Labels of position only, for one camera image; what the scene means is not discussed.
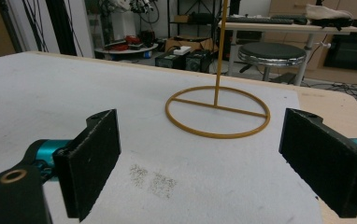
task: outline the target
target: cardboard box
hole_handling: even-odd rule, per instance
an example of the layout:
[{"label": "cardboard box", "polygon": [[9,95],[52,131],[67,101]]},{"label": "cardboard box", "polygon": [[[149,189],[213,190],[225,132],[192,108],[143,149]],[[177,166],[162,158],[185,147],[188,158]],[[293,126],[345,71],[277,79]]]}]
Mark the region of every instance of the cardboard box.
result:
[{"label": "cardboard box", "polygon": [[214,44],[212,38],[190,35],[178,35],[166,40],[164,51],[168,52],[170,50],[175,49],[175,47],[178,48],[181,46],[191,47],[191,51],[194,51],[196,49],[208,49],[214,53],[219,50],[217,45]]},{"label": "cardboard box", "polygon": [[174,22],[189,22],[191,21],[190,15],[177,15],[175,16]]}]

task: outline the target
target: gold wire stand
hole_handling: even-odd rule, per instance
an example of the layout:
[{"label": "gold wire stand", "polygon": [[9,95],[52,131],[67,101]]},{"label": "gold wire stand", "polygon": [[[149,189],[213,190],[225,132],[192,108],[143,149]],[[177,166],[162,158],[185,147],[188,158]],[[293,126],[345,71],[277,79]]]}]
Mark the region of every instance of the gold wire stand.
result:
[{"label": "gold wire stand", "polygon": [[[271,119],[271,114],[269,112],[268,106],[266,106],[266,104],[262,100],[260,100],[258,97],[254,96],[246,91],[241,91],[241,90],[237,90],[234,88],[220,86],[221,61],[222,61],[222,51],[223,51],[223,43],[224,43],[224,35],[225,35],[225,22],[226,22],[226,17],[227,17],[227,15],[226,15],[227,14],[227,5],[228,5],[228,0],[224,0],[223,10],[222,10],[222,20],[221,20],[221,34],[220,34],[220,45],[219,45],[219,60],[218,60],[218,65],[217,65],[216,86],[200,86],[200,87],[194,87],[194,88],[189,88],[189,89],[186,89],[183,91],[179,91],[179,92],[175,93],[174,95],[172,95],[167,100],[166,105],[164,107],[164,111],[165,111],[167,117],[169,118],[169,120],[172,123],[174,123],[176,126],[178,126],[180,129],[182,129],[188,133],[193,133],[193,134],[197,134],[197,135],[204,136],[204,137],[220,138],[220,139],[240,138],[240,137],[246,137],[246,136],[258,133],[258,132],[262,131],[266,127],[266,125],[268,125],[269,120]],[[177,98],[181,94],[189,92],[189,91],[201,91],[201,90],[213,90],[213,89],[214,89],[214,104],[213,105]],[[265,114],[254,113],[254,112],[250,112],[250,111],[246,111],[246,110],[240,110],[240,109],[236,109],[236,108],[218,105],[219,90],[232,91],[232,92],[244,95],[244,96],[252,99],[253,101],[257,102],[264,109]],[[172,103],[172,101],[182,102],[184,104],[200,105],[200,106],[210,107],[213,109],[231,111],[234,113],[240,113],[240,114],[249,115],[249,116],[255,116],[255,117],[259,117],[259,118],[264,118],[265,121],[259,127],[255,128],[253,130],[247,131],[247,132],[243,132],[243,133],[207,133],[207,132],[202,132],[202,131],[190,128],[188,126],[185,126],[184,124],[178,122],[175,118],[173,118],[173,116],[171,115],[170,110],[169,110],[169,106],[170,106],[170,103]]]},{"label": "gold wire stand", "polygon": [[[190,91],[201,91],[201,90],[214,90],[215,86],[200,86],[200,87],[194,87],[194,88],[189,88],[187,90],[183,90],[183,91],[179,91],[177,93],[175,93],[174,95],[172,95],[166,102],[166,105],[164,107],[164,111],[167,115],[167,117],[169,118],[169,120],[174,123],[176,126],[178,126],[180,129],[188,132],[188,133],[193,133],[193,134],[197,134],[200,136],[204,136],[204,137],[210,137],[210,138],[220,138],[220,139],[228,139],[228,138],[240,138],[240,137],[246,137],[255,133],[258,133],[260,131],[262,131],[266,125],[269,123],[269,120],[271,118],[270,116],[270,112],[268,109],[268,106],[266,106],[266,104],[260,100],[258,97],[251,95],[250,93],[246,92],[246,91],[241,91],[241,90],[237,90],[234,88],[230,88],[230,87],[220,87],[220,89],[222,91],[232,91],[241,95],[244,95],[248,98],[250,98],[251,100],[255,101],[256,103],[258,103],[264,110],[264,114],[261,113],[255,113],[255,112],[251,112],[251,111],[247,111],[247,110],[241,110],[241,109],[236,109],[236,108],[232,108],[232,107],[226,107],[226,106],[220,106],[220,105],[212,105],[212,104],[206,104],[206,103],[202,103],[202,102],[196,102],[196,101],[191,101],[191,100],[186,100],[186,99],[180,99],[178,98],[181,94],[184,94],[186,92],[190,92]],[[170,104],[173,102],[181,102],[184,104],[190,104],[190,105],[200,105],[200,106],[205,106],[205,107],[210,107],[210,108],[214,108],[214,109],[219,109],[219,110],[225,110],[225,111],[230,111],[230,112],[234,112],[234,113],[239,113],[239,114],[243,114],[243,115],[248,115],[248,116],[254,116],[254,117],[258,117],[258,118],[263,118],[264,119],[264,123],[261,124],[259,127],[247,131],[247,132],[243,132],[243,133],[207,133],[207,132],[202,132],[199,130],[196,130],[194,128],[190,128],[182,123],[180,123],[178,120],[176,120],[170,113],[169,111],[169,106]]]}]

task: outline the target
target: circular wire frame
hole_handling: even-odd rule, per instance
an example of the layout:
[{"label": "circular wire frame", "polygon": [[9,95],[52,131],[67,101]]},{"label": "circular wire frame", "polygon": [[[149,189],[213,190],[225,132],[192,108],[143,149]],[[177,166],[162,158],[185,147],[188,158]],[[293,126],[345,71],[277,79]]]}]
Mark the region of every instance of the circular wire frame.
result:
[{"label": "circular wire frame", "polygon": [[[261,99],[259,99],[258,97],[254,96],[246,91],[241,91],[241,90],[230,88],[230,87],[219,87],[219,88],[220,88],[220,90],[223,90],[223,91],[232,91],[232,92],[235,92],[235,93],[238,93],[238,94],[241,94],[241,95],[244,95],[244,96],[250,98],[251,100],[253,100],[254,102],[256,102],[258,105],[260,105],[263,108],[264,114],[250,112],[250,111],[241,110],[241,109],[236,109],[236,108],[232,108],[232,107],[225,107],[225,106],[220,106],[220,105],[210,105],[210,104],[206,104],[206,103],[201,103],[201,102],[190,101],[190,100],[178,98],[178,96],[180,96],[181,94],[184,94],[184,93],[190,92],[190,91],[215,90],[216,89],[215,86],[200,86],[200,87],[189,88],[189,89],[186,89],[183,91],[176,92],[167,100],[166,105],[164,107],[164,111],[165,111],[167,117],[169,118],[169,120],[172,123],[174,123],[176,126],[178,126],[180,129],[182,129],[188,133],[193,133],[193,134],[197,134],[197,135],[209,137],[209,138],[232,139],[232,138],[246,137],[246,136],[250,136],[250,135],[253,135],[253,134],[256,134],[256,133],[262,131],[268,125],[269,120],[271,119],[271,114],[270,114],[268,106]],[[171,115],[170,110],[169,110],[169,106],[173,101],[182,102],[184,104],[200,105],[200,106],[230,111],[230,112],[234,112],[234,113],[240,113],[240,114],[250,115],[250,116],[254,116],[254,117],[264,118],[264,123],[253,130],[243,132],[243,133],[207,133],[207,132],[199,131],[194,128],[188,127],[188,126],[180,123],[178,120],[176,120]]]}]

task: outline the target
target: desk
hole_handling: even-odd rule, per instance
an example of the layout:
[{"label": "desk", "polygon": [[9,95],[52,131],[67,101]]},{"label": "desk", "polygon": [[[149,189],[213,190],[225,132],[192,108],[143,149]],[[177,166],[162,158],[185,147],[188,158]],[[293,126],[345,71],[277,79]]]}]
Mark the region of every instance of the desk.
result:
[{"label": "desk", "polygon": [[[341,31],[338,31],[335,27],[325,27],[314,25],[297,25],[297,24],[260,24],[260,23],[236,23],[236,22],[226,22],[225,30],[232,30],[233,37],[231,42],[231,55],[237,54],[236,48],[236,34],[237,31],[259,31],[259,32],[280,32],[280,33],[303,33],[308,34],[307,44],[304,47],[307,53],[306,62],[309,60],[312,48],[314,35],[324,34],[324,35],[349,35],[352,32],[357,32],[357,27],[343,27]],[[229,58],[228,76],[232,75],[232,67],[234,64],[234,57]],[[294,85],[301,85],[301,81],[304,77],[305,70],[307,68],[307,63],[302,63],[299,67],[297,76],[295,77]]]},{"label": "desk", "polygon": [[[276,133],[290,106],[357,137],[357,102],[338,92],[222,77],[222,85],[268,104],[265,130],[208,139],[168,121],[164,103],[173,93],[214,82],[207,74],[48,53],[0,58],[0,172],[35,140],[73,138],[90,115],[117,108],[122,153],[83,223],[322,223],[314,193],[278,153]],[[78,223],[66,218],[58,183],[44,190],[54,223]],[[322,213],[324,223],[340,223],[323,205]]]}]

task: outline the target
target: black stool seat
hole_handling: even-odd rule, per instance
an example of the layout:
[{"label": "black stool seat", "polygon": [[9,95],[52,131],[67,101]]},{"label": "black stool seat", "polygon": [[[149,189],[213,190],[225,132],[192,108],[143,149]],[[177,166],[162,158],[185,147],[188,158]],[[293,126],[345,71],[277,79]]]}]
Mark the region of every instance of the black stool seat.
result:
[{"label": "black stool seat", "polygon": [[286,67],[303,63],[307,54],[303,49],[295,46],[254,42],[239,48],[239,59],[253,65],[264,65],[264,78],[268,79],[270,67]]}]

